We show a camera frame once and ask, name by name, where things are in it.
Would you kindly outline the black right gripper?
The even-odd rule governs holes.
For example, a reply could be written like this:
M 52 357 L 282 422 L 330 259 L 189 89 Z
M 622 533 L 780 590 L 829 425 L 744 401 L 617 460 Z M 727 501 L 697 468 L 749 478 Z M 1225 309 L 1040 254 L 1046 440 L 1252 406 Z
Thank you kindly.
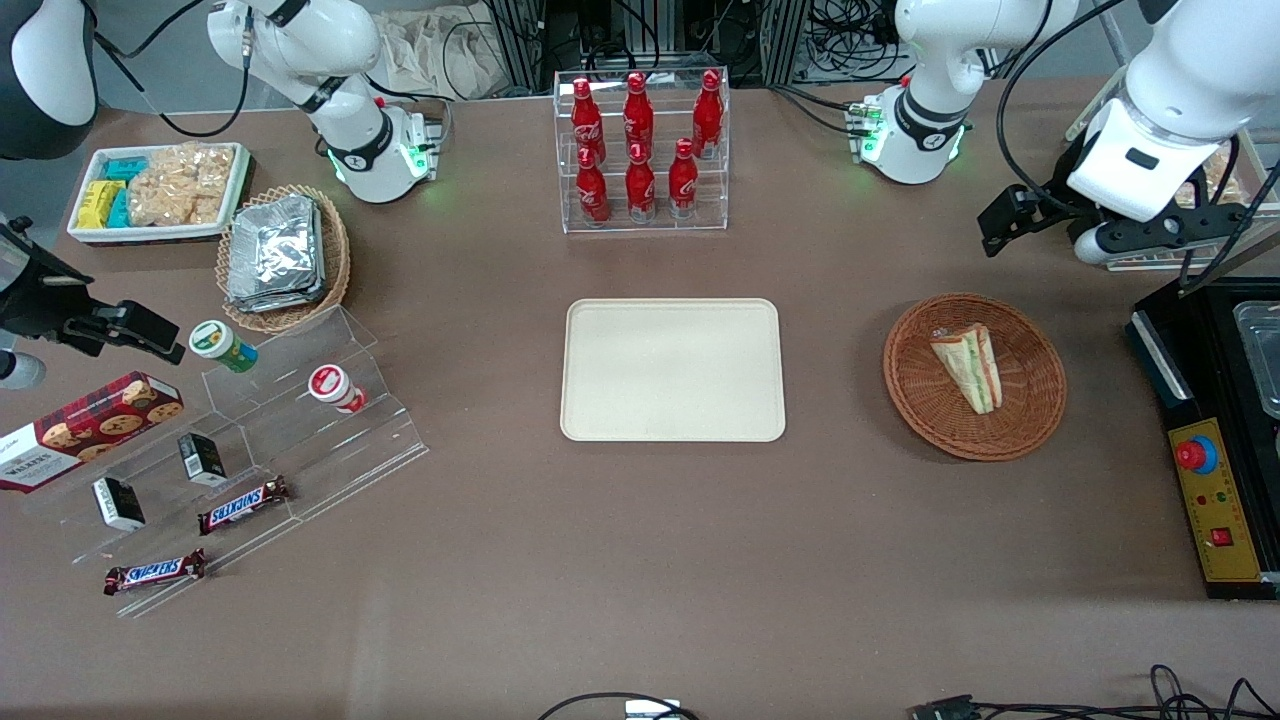
M 46 340 L 99 357 L 105 345 L 137 348 L 179 365 L 179 327 L 133 300 L 95 311 L 95 278 L 32 241 L 28 217 L 3 222 L 1 325 L 9 334 Z

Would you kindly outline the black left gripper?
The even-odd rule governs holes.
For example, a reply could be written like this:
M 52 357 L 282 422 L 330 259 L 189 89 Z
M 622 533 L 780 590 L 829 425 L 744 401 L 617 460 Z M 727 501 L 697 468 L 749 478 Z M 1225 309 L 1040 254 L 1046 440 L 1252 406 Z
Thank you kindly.
M 1124 217 L 1068 187 L 1068 174 L 1084 149 L 1082 137 L 1068 145 L 1055 163 L 1050 188 L 1043 188 L 1041 200 L 1024 184 L 1010 184 L 979 214 L 982 249 L 987 258 L 997 256 L 1014 240 L 1062 223 L 1068 224 L 1076 258 L 1084 263 L 1194 250 L 1226 238 L 1245 214 L 1245 206 L 1239 202 L 1212 202 L 1213 191 L 1206 173 L 1194 170 L 1190 176 L 1193 208 L 1170 200 L 1149 220 Z

